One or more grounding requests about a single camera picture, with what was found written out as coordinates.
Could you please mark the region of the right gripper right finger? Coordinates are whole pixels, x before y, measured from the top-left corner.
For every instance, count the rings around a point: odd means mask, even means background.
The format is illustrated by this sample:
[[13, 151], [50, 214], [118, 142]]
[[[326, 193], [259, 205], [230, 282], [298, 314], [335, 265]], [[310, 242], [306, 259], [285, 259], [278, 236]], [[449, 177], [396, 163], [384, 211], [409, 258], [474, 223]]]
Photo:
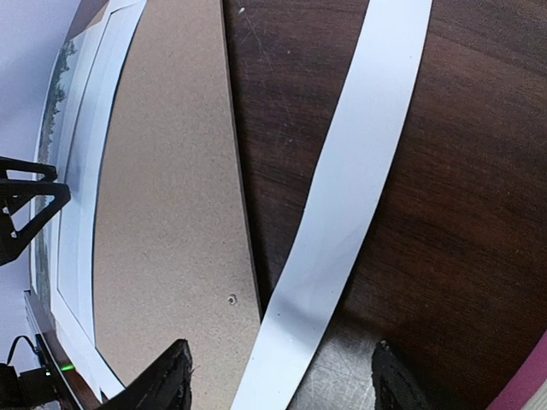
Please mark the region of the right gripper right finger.
[[375, 409], [432, 408], [414, 375], [386, 340], [376, 344], [371, 366]]

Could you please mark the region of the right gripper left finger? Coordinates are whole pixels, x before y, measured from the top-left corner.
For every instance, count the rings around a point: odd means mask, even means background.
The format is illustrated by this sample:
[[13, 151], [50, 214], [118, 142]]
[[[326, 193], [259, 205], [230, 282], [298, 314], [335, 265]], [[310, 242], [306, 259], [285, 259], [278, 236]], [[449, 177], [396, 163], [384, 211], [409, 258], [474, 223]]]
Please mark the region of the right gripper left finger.
[[99, 409], [190, 410], [191, 373], [189, 343], [177, 339], [123, 391]]

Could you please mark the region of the landscape photo print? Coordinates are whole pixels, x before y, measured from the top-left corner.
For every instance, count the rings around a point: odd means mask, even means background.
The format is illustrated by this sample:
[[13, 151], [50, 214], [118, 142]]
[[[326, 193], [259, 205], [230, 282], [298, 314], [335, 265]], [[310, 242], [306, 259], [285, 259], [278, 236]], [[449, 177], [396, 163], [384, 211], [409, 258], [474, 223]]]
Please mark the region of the landscape photo print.
[[[72, 56], [77, 52], [78, 46], [71, 39], [63, 44], [57, 54], [40, 127], [36, 162], [54, 166], [57, 171], [61, 169], [57, 164], [60, 129], [73, 75]], [[35, 289], [39, 299], [45, 304], [50, 302], [51, 227], [52, 223], [49, 222], [36, 236], [34, 248]]]

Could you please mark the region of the brown backing board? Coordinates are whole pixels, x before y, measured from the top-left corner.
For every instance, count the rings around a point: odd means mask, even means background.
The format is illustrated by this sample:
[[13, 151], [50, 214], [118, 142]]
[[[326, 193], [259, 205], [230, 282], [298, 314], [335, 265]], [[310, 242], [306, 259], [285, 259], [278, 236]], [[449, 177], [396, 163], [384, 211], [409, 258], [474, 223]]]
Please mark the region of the brown backing board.
[[99, 352], [132, 382], [174, 340], [228, 409], [260, 319], [219, 1], [149, 1], [121, 74], [94, 238]]

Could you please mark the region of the pink wooden picture frame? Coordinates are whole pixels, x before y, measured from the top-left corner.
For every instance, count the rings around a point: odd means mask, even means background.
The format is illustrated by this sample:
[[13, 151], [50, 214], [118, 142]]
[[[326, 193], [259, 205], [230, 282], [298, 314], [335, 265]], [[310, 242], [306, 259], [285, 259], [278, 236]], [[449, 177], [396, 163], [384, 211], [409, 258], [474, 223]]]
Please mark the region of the pink wooden picture frame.
[[487, 410], [546, 410], [546, 333]]

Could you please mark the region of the white mat board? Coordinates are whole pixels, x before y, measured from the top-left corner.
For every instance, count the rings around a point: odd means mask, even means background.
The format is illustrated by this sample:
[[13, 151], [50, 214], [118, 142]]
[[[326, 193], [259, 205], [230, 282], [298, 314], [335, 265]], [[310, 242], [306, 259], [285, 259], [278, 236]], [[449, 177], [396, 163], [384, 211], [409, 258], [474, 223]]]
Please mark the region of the white mat board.
[[[124, 384], [97, 348], [93, 262], [99, 183], [116, 93], [149, 1], [107, 1], [68, 38], [72, 81], [57, 164], [72, 191], [51, 233], [51, 310], [93, 394]], [[368, 232], [407, 116], [430, 20], [428, 1], [368, 4], [303, 217], [228, 409], [285, 409], [309, 369]]]

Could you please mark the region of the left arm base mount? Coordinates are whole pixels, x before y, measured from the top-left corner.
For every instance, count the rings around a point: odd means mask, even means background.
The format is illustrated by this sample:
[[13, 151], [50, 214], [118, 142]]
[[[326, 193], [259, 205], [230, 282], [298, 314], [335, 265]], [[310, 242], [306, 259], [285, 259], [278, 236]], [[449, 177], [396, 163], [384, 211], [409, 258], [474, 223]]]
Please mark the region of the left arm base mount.
[[[25, 340], [38, 359], [31, 370], [18, 371], [13, 363], [19, 341]], [[2, 409], [65, 409], [62, 388], [54, 368], [44, 352], [43, 338], [17, 336], [9, 349], [8, 358], [1, 363]]]

